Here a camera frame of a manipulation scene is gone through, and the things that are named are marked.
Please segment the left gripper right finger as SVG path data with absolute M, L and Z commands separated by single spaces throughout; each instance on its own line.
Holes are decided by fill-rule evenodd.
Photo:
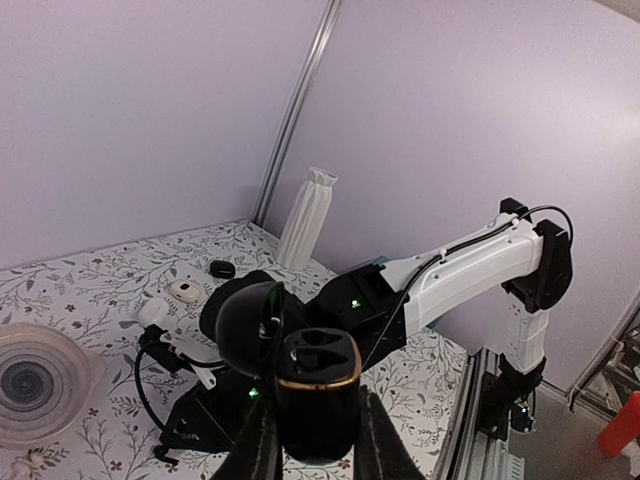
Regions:
M 380 397 L 366 386 L 360 388 L 360 428 L 354 446 L 353 478 L 425 478 L 406 450 Z

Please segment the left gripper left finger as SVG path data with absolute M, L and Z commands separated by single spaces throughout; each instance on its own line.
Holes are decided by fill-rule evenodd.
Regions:
M 212 480 L 274 480 L 280 478 L 280 441 L 271 405 L 265 399 L 252 407 L 237 439 Z

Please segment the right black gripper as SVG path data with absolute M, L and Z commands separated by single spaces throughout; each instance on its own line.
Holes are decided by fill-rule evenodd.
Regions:
M 259 397 L 259 380 L 231 370 L 211 390 L 198 382 L 174 403 L 160 442 L 169 449 L 228 452 Z

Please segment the black earbud charging case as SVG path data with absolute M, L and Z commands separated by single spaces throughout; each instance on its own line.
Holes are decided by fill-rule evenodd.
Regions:
M 333 462 L 358 434 L 361 355 L 344 330 L 293 328 L 285 294 L 282 283 L 267 281 L 230 295 L 215 342 L 232 369 L 266 383 L 284 450 L 301 462 Z

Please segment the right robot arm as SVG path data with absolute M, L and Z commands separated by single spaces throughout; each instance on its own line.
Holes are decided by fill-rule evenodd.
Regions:
M 497 218 L 441 249 L 369 264 L 330 280 L 302 302 L 264 271 L 230 280 L 207 301 L 201 332 L 214 341 L 219 382 L 181 396 L 162 422 L 171 449 L 228 451 L 253 402 L 273 400 L 281 444 L 315 463 L 344 456 L 361 426 L 362 374 L 451 309 L 501 287 L 515 315 L 500 374 L 486 375 L 479 429 L 504 439 L 525 429 L 523 409 L 546 364 L 550 310 L 573 276 L 574 231 L 507 198 Z

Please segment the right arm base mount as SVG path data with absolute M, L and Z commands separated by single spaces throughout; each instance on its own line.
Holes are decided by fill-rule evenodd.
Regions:
M 506 441 L 510 429 L 533 430 L 534 416 L 529 397 L 535 391 L 532 375 L 483 374 L 477 430 L 490 439 Z

